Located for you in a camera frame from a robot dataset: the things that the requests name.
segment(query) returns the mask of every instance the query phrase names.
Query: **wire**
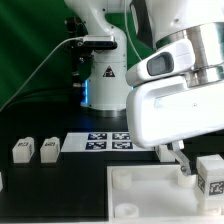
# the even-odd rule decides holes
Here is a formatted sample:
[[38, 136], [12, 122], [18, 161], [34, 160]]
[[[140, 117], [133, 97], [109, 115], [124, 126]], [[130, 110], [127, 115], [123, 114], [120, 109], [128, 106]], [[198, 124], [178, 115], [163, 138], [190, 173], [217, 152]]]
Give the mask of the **wire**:
[[31, 98], [38, 98], [38, 97], [49, 97], [49, 96], [62, 96], [62, 95], [68, 95], [69, 92], [65, 92], [65, 93], [51, 93], [51, 94], [41, 94], [41, 95], [29, 95], [27, 94], [27, 96], [23, 96], [20, 98], [14, 98], [12, 101], [10, 101], [4, 108], [4, 110], [6, 110], [7, 108], [9, 108], [12, 104], [17, 103], [18, 101], [21, 100], [27, 100], [27, 99], [31, 99]]
[[0, 113], [3, 111], [3, 109], [21, 92], [21, 90], [29, 83], [29, 81], [37, 74], [37, 72], [43, 67], [43, 65], [51, 58], [51, 56], [65, 43], [81, 39], [80, 37], [76, 38], [70, 38], [67, 40], [62, 41], [60, 44], [58, 44], [51, 53], [42, 61], [42, 63], [34, 70], [34, 72], [29, 76], [29, 78], [22, 84], [22, 86], [13, 94], [12, 97], [10, 97], [9, 100], [6, 101], [6, 103], [1, 107]]
[[133, 51], [135, 52], [136, 56], [138, 57], [139, 61], [142, 61], [142, 58], [139, 56], [133, 42], [132, 42], [132, 39], [131, 39], [131, 35], [130, 35], [130, 32], [129, 32], [129, 29], [128, 29], [128, 19], [127, 19], [127, 0], [124, 0], [124, 22], [125, 22], [125, 29], [126, 29], [126, 32], [127, 32], [127, 37], [128, 37], [128, 40], [131, 44], [131, 47], [133, 49]]
[[41, 93], [41, 92], [49, 92], [49, 91], [55, 91], [55, 90], [63, 90], [63, 89], [71, 89], [71, 86], [61, 86], [61, 87], [49, 87], [49, 88], [40, 88], [40, 89], [34, 89], [31, 91], [24, 92], [22, 94], [17, 95], [14, 100], [23, 98], [25, 96], [29, 96], [31, 94]]

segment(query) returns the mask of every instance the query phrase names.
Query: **black cable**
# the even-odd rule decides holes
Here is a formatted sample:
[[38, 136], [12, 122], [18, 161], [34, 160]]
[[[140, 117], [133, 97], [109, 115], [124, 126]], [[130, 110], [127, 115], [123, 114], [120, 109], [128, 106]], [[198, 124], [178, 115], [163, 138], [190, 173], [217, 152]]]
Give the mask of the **black cable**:
[[40, 92], [49, 92], [49, 91], [63, 90], [63, 89], [72, 89], [72, 87], [71, 86], [58, 86], [58, 87], [34, 89], [34, 90], [30, 90], [30, 91], [21, 93], [21, 94], [17, 95], [14, 99], [20, 99], [22, 97], [29, 96], [31, 94], [40, 93]]
[[51, 58], [51, 56], [65, 43], [71, 42], [74, 40], [79, 40], [81, 38], [70, 38], [67, 40], [64, 40], [59, 45], [57, 45], [51, 53], [41, 62], [41, 64], [33, 71], [33, 73], [29, 76], [29, 78], [20, 86], [20, 88], [3, 104], [3, 106], [0, 108], [0, 112], [3, 111], [3, 109], [24, 89], [24, 87], [30, 82], [30, 80], [38, 73], [38, 71], [43, 67], [43, 65]]
[[18, 101], [21, 100], [27, 100], [27, 99], [32, 99], [32, 98], [39, 98], [39, 97], [52, 97], [52, 96], [63, 96], [63, 95], [69, 95], [71, 92], [65, 92], [65, 93], [54, 93], [54, 94], [41, 94], [41, 95], [34, 95], [34, 96], [29, 96], [28, 94], [26, 96], [20, 97], [20, 98], [15, 98], [13, 99], [5, 108], [4, 110], [8, 109], [11, 107], [13, 104], [17, 103]]

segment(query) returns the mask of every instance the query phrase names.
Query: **metal bracket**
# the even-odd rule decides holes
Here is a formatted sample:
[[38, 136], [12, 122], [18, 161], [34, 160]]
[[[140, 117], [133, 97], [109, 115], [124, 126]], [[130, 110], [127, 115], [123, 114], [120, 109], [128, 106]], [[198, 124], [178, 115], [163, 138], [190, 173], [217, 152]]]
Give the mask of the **metal bracket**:
[[181, 151], [184, 149], [184, 142], [175, 141], [167, 144], [168, 149], [181, 165], [181, 171], [185, 176], [192, 175], [190, 160]]

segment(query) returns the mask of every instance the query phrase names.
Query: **white cube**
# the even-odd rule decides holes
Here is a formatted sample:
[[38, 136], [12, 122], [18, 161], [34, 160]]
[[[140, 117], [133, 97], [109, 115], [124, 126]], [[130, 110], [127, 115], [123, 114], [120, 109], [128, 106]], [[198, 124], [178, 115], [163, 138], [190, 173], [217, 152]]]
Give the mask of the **white cube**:
[[155, 151], [160, 162], [175, 162], [175, 158], [168, 150], [167, 145], [159, 145]]
[[60, 153], [60, 141], [53, 137], [45, 139], [41, 149], [41, 163], [56, 163]]
[[220, 155], [197, 158], [195, 196], [201, 209], [224, 207], [224, 160]]
[[34, 139], [27, 137], [19, 139], [12, 149], [14, 163], [29, 163], [34, 154]]
[[0, 192], [3, 189], [3, 184], [2, 184], [2, 174], [0, 172]]

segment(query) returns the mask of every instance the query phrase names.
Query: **small white block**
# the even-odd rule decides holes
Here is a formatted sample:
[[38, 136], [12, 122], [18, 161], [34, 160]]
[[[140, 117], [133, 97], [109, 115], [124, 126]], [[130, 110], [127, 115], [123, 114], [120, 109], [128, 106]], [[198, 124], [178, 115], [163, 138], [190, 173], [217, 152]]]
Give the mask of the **small white block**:
[[214, 197], [214, 198], [203, 198], [198, 200], [200, 203], [200, 207], [204, 210], [211, 210], [214, 208], [222, 208], [224, 207], [224, 198], [222, 197]]
[[41, 149], [41, 163], [56, 163], [60, 153], [60, 140], [53, 137], [45, 139]]
[[2, 174], [0, 172], [0, 192], [3, 189], [3, 184], [2, 184]]
[[160, 162], [175, 162], [175, 157], [170, 153], [167, 145], [159, 145], [155, 149]]
[[33, 138], [27, 137], [24, 139], [19, 139], [12, 149], [14, 163], [29, 163], [34, 151]]
[[223, 176], [224, 160], [220, 155], [198, 157], [197, 169], [200, 170], [202, 175]]

